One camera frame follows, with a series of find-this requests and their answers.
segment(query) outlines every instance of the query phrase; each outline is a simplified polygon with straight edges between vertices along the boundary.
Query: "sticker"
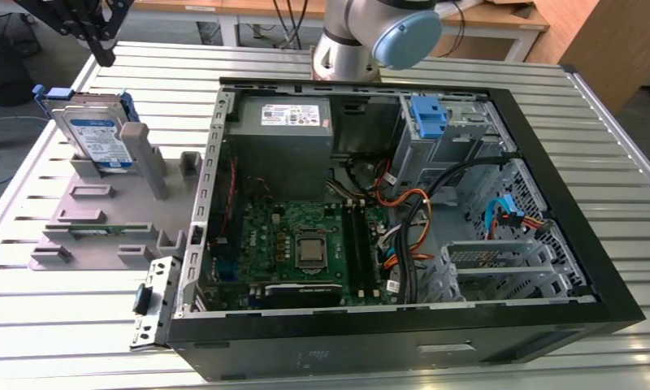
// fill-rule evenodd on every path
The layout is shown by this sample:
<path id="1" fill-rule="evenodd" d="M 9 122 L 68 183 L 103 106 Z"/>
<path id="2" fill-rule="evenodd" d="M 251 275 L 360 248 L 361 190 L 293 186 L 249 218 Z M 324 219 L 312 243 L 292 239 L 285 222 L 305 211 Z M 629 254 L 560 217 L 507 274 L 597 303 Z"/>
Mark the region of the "sticker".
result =
<path id="1" fill-rule="evenodd" d="M 396 282 L 395 280 L 388 280 L 387 283 L 387 290 L 391 293 L 400 293 L 400 282 Z"/>
<path id="2" fill-rule="evenodd" d="M 95 163 L 113 169 L 132 165 L 132 157 L 125 144 L 116 137 L 119 128 L 112 120 L 72 119 L 69 123 L 79 144 L 87 149 Z"/>
<path id="3" fill-rule="evenodd" d="M 321 113 L 317 106 L 268 104 L 263 106 L 264 126 L 320 126 Z"/>
<path id="4" fill-rule="evenodd" d="M 73 230 L 72 233 L 77 234 L 79 236 L 108 236 L 108 232 L 105 230 Z"/>
<path id="5" fill-rule="evenodd" d="M 391 175 L 391 172 L 387 172 L 383 178 L 387 180 L 388 183 L 391 183 L 391 185 L 395 185 L 397 183 L 397 177 Z"/>
<path id="6" fill-rule="evenodd" d="M 205 11 L 205 12 L 215 12 L 217 8 L 213 6 L 185 6 L 188 11 Z"/>

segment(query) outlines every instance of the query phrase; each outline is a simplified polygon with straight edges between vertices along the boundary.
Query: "metal table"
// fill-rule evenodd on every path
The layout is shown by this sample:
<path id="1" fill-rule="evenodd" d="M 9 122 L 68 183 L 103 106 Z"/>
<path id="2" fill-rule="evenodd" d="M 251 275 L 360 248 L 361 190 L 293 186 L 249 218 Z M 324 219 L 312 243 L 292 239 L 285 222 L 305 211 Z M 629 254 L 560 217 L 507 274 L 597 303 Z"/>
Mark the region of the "metal table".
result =
<path id="1" fill-rule="evenodd" d="M 151 141 L 168 157 L 203 151 L 220 76 L 309 77 L 305 52 L 120 43 L 119 60 L 91 60 L 81 91 L 127 88 Z M 525 365 L 465 367 L 288 381 L 271 388 L 650 388 L 650 164 L 580 77 L 560 67 L 429 59 L 385 81 L 512 89 L 648 321 Z M 129 353 L 133 292 L 143 271 L 33 272 L 29 253 L 55 212 L 72 148 L 48 125 L 0 201 L 0 387 L 201 386 L 172 352 Z"/>

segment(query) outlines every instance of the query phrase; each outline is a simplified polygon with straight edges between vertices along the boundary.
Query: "light blue robot joint cap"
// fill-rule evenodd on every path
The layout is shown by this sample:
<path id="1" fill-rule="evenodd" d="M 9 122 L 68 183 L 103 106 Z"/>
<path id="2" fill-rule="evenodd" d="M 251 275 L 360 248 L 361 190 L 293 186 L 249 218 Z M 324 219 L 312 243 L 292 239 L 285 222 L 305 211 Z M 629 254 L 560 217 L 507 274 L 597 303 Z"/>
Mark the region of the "light blue robot joint cap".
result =
<path id="1" fill-rule="evenodd" d="M 432 52 L 444 27 L 439 14 L 420 11 L 399 20 L 380 35 L 373 56 L 393 70 L 413 67 Z"/>

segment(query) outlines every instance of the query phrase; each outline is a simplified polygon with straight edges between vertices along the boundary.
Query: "wire basket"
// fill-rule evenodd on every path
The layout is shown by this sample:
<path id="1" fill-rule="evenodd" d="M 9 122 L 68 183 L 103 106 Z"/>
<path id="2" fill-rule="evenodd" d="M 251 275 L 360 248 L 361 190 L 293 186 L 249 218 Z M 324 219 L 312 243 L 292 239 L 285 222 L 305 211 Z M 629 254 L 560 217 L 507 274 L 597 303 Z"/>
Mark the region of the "wire basket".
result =
<path id="1" fill-rule="evenodd" d="M 19 106 L 32 100 L 33 80 L 9 40 L 0 37 L 0 106 Z"/>
<path id="2" fill-rule="evenodd" d="M 41 44 L 33 33 L 33 16 L 27 14 L 0 15 L 0 37 L 9 40 L 15 52 L 21 58 L 41 52 Z"/>

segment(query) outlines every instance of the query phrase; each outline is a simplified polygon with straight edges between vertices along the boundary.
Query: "green circuit board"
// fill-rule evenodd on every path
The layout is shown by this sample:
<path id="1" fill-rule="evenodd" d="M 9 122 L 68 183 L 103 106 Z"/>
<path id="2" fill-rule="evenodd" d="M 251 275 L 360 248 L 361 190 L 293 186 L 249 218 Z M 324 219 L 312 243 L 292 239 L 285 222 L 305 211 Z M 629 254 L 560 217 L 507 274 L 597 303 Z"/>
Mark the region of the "green circuit board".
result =
<path id="1" fill-rule="evenodd" d="M 337 284 L 343 286 L 343 306 L 381 305 L 391 297 L 380 290 L 377 297 L 360 297 L 349 289 L 349 267 L 345 255 L 341 203 L 259 201 L 247 205 L 243 216 L 241 255 L 236 262 L 220 260 L 219 275 L 223 280 L 217 289 L 227 310 L 251 309 L 247 286 L 268 284 Z M 375 258 L 377 241 L 376 226 L 387 220 L 379 206 L 365 209 L 369 223 L 369 242 L 376 280 L 380 281 Z M 299 267 L 297 242 L 303 238 L 324 240 L 327 266 L 320 269 Z"/>

